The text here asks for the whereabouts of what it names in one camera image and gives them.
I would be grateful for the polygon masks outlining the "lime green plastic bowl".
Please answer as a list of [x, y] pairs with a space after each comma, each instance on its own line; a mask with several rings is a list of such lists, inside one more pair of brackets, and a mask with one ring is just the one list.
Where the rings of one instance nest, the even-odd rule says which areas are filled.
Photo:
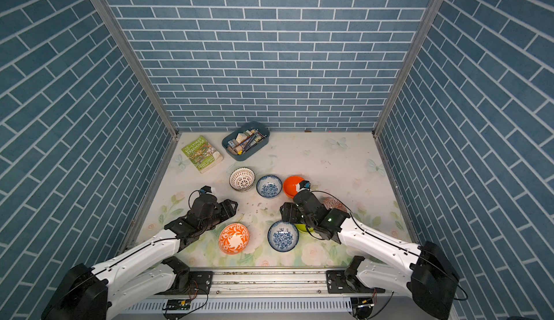
[[300, 232], [303, 232], [303, 233], [308, 233], [308, 232], [312, 233], [314, 231], [313, 228], [307, 229], [304, 224], [296, 224], [295, 226]]

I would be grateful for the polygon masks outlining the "large blue floral bowl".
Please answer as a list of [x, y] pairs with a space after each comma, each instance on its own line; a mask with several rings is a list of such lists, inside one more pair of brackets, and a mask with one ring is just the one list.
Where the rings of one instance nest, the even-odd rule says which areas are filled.
[[277, 252], [290, 252], [297, 246], [299, 231], [294, 224], [277, 221], [268, 229], [268, 243]]

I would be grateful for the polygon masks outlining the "orange plastic bowl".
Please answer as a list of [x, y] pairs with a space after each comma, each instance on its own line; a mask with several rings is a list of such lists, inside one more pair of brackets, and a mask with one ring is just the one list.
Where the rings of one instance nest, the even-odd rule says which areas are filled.
[[302, 180], [304, 180], [303, 177], [291, 176], [284, 181], [283, 190], [287, 197], [293, 199], [297, 195], [297, 193], [299, 192], [297, 184]]

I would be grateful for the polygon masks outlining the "maroon patterned white bowl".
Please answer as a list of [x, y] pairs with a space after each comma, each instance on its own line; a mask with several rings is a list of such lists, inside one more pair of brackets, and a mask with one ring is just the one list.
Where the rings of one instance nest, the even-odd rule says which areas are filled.
[[230, 174], [229, 185], [233, 190], [245, 192], [254, 186], [255, 178], [254, 171], [248, 167], [241, 167]]

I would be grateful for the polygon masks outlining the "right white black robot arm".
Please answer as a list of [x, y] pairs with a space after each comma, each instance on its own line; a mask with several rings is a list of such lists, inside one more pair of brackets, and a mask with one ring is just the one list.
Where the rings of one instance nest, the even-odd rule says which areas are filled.
[[310, 190], [299, 191], [280, 213], [285, 222], [304, 224], [322, 239], [360, 252], [345, 272], [354, 291], [381, 288], [409, 295], [430, 316], [450, 317], [460, 276], [437, 244], [417, 245], [383, 234], [350, 213], [327, 209]]

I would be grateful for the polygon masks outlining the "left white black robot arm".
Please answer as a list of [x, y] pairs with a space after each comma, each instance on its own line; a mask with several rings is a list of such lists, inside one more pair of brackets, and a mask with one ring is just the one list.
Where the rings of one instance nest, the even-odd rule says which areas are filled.
[[237, 213], [237, 202], [201, 193], [184, 216], [151, 239], [92, 267], [82, 263], [63, 277], [42, 319], [113, 319], [158, 293], [189, 293], [194, 287], [186, 263], [176, 254]]

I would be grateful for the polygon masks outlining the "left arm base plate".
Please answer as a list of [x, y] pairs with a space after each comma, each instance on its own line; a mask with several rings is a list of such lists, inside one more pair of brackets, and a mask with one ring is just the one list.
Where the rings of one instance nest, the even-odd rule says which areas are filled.
[[209, 295], [214, 273], [200, 270], [180, 273], [173, 285], [159, 295]]

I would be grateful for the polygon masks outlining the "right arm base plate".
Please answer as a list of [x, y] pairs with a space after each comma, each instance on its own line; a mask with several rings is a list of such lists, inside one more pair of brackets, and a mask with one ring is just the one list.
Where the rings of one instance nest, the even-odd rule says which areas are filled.
[[348, 294], [348, 293], [363, 293], [373, 294], [384, 293], [382, 288], [368, 288], [363, 285], [356, 277], [347, 276], [345, 270], [327, 270], [326, 285], [329, 294]]

